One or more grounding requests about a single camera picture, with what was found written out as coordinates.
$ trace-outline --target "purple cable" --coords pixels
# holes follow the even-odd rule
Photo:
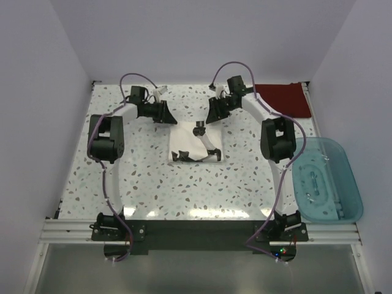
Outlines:
[[[103,170],[103,172],[102,172],[102,192],[104,193],[104,198],[105,198],[105,200],[106,200],[106,203],[107,203],[108,207],[110,208],[110,210],[112,211],[112,213],[113,213],[113,215],[115,216],[115,218],[117,218],[117,220],[118,220],[118,221],[120,222],[120,224],[127,230],[128,234],[129,234],[129,239],[130,239],[130,241],[129,241],[129,250],[127,251],[127,254],[124,254],[123,256],[120,256],[120,257],[114,259],[115,262],[121,262],[121,261],[123,261],[124,259],[126,259],[126,258],[129,256],[129,254],[130,254],[130,252],[131,252],[131,250],[132,250],[132,246],[134,245],[134,235],[132,234],[132,230],[131,230],[131,229],[128,227],[128,225],[120,218],[120,216],[118,215],[118,213],[117,213],[117,212],[115,211],[115,209],[112,207],[112,205],[111,205],[111,203],[110,203],[110,201],[109,201],[109,197],[108,197],[108,195],[107,195],[107,193],[106,193],[106,166],[105,166],[105,164],[102,162],[102,160],[100,160],[100,159],[98,159],[98,158],[96,158],[96,157],[94,157],[94,156],[91,155],[90,149],[91,149],[92,143],[93,143],[93,141],[94,141],[94,137],[95,137],[96,133],[98,132],[99,126],[100,126],[100,124],[102,123],[102,121],[104,120],[104,118],[105,118],[106,116],[112,116],[112,115],[114,115],[118,110],[120,110],[120,109],[122,109],[123,107],[125,107],[125,105],[126,105],[126,96],[125,96],[125,93],[124,93],[124,91],[123,91],[123,79],[124,79],[126,76],[129,76],[129,75],[138,75],[139,77],[143,77],[143,78],[145,78],[146,80],[148,80],[149,82],[151,82],[151,84],[153,84],[153,86],[154,86],[155,88],[157,88],[157,86],[156,86],[149,78],[147,78],[147,77],[145,77],[144,75],[141,75],[141,74],[139,74],[139,73],[126,73],[125,75],[123,75],[123,76],[121,77],[121,79],[120,79],[120,82],[119,82],[119,87],[120,87],[120,91],[121,91],[121,95],[122,95],[122,99],[123,99],[122,102],[121,102],[122,104],[121,104],[119,107],[117,107],[116,109],[114,109],[112,112],[110,112],[110,113],[104,113],[103,115],[100,116],[100,118],[98,119],[98,122],[97,122],[96,126],[94,127],[94,130],[92,131],[90,140],[88,141],[88,144],[87,144],[87,156],[88,156],[90,159],[92,159],[92,160],[98,162],[98,163],[100,164],[100,166],[102,167],[102,170]]]
[[[274,202],[274,205],[273,205],[273,207],[272,207],[272,209],[271,209],[270,214],[268,215],[268,217],[267,217],[266,220],[264,221],[263,225],[262,225],[262,226],[261,226],[261,227],[260,227],[260,228],[259,228],[259,229],[258,229],[258,230],[257,230],[257,231],[256,231],[256,232],[255,232],[246,242],[245,242],[245,245],[246,245],[248,248],[253,249],[253,250],[256,250],[256,251],[263,252],[264,254],[266,254],[266,255],[268,255],[268,256],[270,256],[270,257],[272,257],[272,258],[275,258],[276,260],[278,260],[278,261],[280,261],[280,262],[284,262],[283,260],[281,260],[281,259],[279,259],[279,258],[276,258],[276,256],[274,256],[272,253],[270,253],[270,252],[268,252],[268,251],[266,251],[266,250],[264,250],[264,249],[262,249],[262,248],[258,248],[258,247],[255,247],[255,246],[251,246],[251,245],[249,245],[249,243],[250,243],[251,241],[253,241],[253,240],[257,237],[257,235],[260,234],[260,232],[267,226],[268,222],[270,221],[270,219],[272,218],[272,215],[273,215],[274,212],[275,212],[277,203],[278,203],[278,201],[279,201],[279,196],[280,196],[280,194],[281,194],[282,185],[283,185],[283,180],[284,180],[284,176],[286,175],[286,171],[287,171],[287,169],[291,166],[291,164],[292,164],[294,161],[296,161],[297,158],[299,158],[300,155],[301,155],[301,154],[304,152],[304,150],[305,150],[305,147],[306,147],[306,134],[305,134],[305,130],[304,130],[303,127],[299,124],[299,122],[297,122],[295,119],[293,119],[293,118],[290,117],[290,116],[283,115],[282,113],[277,113],[277,112],[274,112],[274,111],[270,110],[261,100],[259,100],[259,99],[257,98],[257,91],[256,91],[255,78],[254,78],[253,72],[252,72],[251,68],[250,68],[249,66],[247,66],[247,65],[246,65],[245,63],[243,63],[243,62],[239,62],[239,61],[229,61],[229,62],[226,62],[224,65],[222,65],[222,66],[217,70],[217,72],[215,73],[215,76],[214,76],[213,81],[212,81],[211,84],[213,84],[213,83],[215,82],[215,79],[216,79],[218,73],[221,71],[221,69],[222,69],[223,67],[229,65],[229,64],[241,64],[242,66],[246,67],[246,68],[248,69],[250,75],[251,75],[252,85],[253,85],[253,93],[254,93],[254,96],[255,96],[255,99],[257,100],[257,102],[258,102],[266,111],[268,111],[268,112],[271,113],[272,115],[280,116],[280,117],[283,117],[283,118],[286,118],[286,119],[291,120],[294,124],[296,124],[296,125],[298,126],[298,128],[300,129],[300,131],[301,131],[301,133],[302,133],[302,136],[303,136],[303,138],[304,138],[304,143],[303,143],[303,145],[302,145],[302,148],[301,148],[300,151],[298,152],[298,154],[297,154],[296,156],[294,156],[294,157],[288,162],[288,164],[284,167],[284,170],[283,170],[282,176],[281,176],[281,180],[279,181],[279,185],[278,185],[278,188],[277,188],[276,199],[275,199],[275,202]]]

